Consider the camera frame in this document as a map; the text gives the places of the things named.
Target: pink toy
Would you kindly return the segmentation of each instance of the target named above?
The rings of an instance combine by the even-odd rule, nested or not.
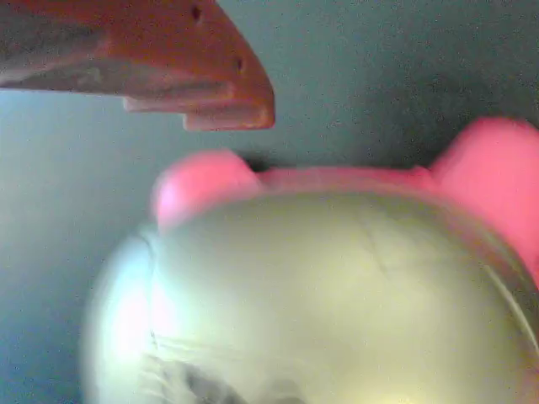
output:
[[[161,177],[153,211],[164,229],[230,199],[274,189],[350,188],[368,178],[461,206],[504,237],[539,284],[539,131],[526,122],[478,120],[430,168],[402,171],[315,167],[257,174],[229,151],[203,152]]]

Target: orange plastic object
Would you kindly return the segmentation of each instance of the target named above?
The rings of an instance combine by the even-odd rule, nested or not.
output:
[[[125,96],[187,130],[274,124],[270,80],[214,0],[0,0],[0,87]]]

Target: toy head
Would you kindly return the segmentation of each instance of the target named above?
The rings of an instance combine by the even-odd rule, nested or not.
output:
[[[502,237],[438,196],[322,177],[220,183],[126,243],[88,309],[88,402],[536,402],[536,286]]]

